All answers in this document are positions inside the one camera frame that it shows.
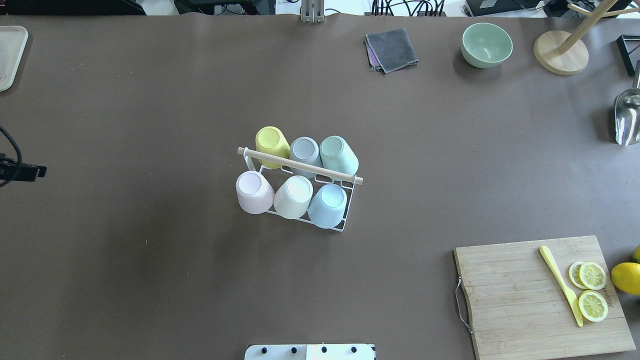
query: yellow cup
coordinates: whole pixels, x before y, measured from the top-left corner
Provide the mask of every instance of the yellow cup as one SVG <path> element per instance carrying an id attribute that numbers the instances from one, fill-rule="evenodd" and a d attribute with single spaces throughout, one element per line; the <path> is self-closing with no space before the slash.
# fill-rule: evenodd
<path id="1" fill-rule="evenodd" d="M 275 126 L 265 126 L 255 135 L 255 149 L 266 154 L 289 159 L 291 148 L 287 139 Z M 270 161 L 259 160 L 267 168 L 281 168 L 282 165 Z"/>

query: green bowl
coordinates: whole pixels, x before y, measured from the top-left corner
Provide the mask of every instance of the green bowl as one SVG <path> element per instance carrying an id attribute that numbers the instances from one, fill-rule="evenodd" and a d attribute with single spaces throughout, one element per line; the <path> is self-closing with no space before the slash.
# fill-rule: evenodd
<path id="1" fill-rule="evenodd" d="M 500 65 L 513 50 L 511 37 L 500 26 L 478 22 L 462 34 L 462 56 L 480 69 Z"/>

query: wooden cutting board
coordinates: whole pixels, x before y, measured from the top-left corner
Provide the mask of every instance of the wooden cutting board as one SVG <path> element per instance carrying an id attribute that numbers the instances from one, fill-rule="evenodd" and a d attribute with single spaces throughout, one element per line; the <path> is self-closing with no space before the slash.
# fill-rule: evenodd
<path id="1" fill-rule="evenodd" d="M 593 261 L 607 272 L 599 292 L 609 314 L 578 327 L 571 307 L 540 255 L 546 245 L 564 281 L 575 261 Z M 458 247 L 454 251 L 467 300 L 476 358 L 557 359 L 635 350 L 627 319 L 595 236 Z"/>

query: gray cloth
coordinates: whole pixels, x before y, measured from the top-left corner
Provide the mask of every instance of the gray cloth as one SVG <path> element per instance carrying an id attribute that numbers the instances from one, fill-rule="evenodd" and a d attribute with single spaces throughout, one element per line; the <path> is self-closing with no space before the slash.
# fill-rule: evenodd
<path id="1" fill-rule="evenodd" d="M 385 74 L 418 62 L 405 28 L 366 34 L 365 39 Z"/>

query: metal scoop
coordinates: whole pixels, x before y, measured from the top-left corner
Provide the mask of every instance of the metal scoop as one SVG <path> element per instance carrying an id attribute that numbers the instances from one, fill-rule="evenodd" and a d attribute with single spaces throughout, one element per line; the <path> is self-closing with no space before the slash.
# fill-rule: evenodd
<path id="1" fill-rule="evenodd" d="M 633 145 L 640 142 L 640 60 L 636 63 L 634 87 L 616 96 L 616 142 Z"/>

